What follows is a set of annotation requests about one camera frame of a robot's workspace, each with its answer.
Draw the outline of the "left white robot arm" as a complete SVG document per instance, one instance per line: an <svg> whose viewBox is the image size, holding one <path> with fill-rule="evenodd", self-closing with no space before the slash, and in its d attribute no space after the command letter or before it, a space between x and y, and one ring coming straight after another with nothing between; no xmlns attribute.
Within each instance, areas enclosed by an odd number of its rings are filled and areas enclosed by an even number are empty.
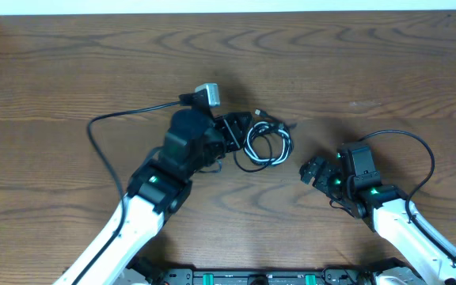
<svg viewBox="0 0 456 285"><path fill-rule="evenodd" d="M250 112L213 117L190 108L174 113L162 146L131 175L111 220L56 282L114 283L189 197L192 175L240 150L252 121Z"/></svg>

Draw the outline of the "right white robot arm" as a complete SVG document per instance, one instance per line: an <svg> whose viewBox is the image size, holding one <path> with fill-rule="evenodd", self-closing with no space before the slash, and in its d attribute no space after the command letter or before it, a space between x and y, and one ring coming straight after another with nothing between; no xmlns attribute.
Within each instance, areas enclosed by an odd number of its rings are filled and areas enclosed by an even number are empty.
<svg viewBox="0 0 456 285"><path fill-rule="evenodd" d="M439 233L395 184L383 184L370 147L345 143L336 161L315 156L301 181L323 192L395 247L426 284L456 284L456 247Z"/></svg>

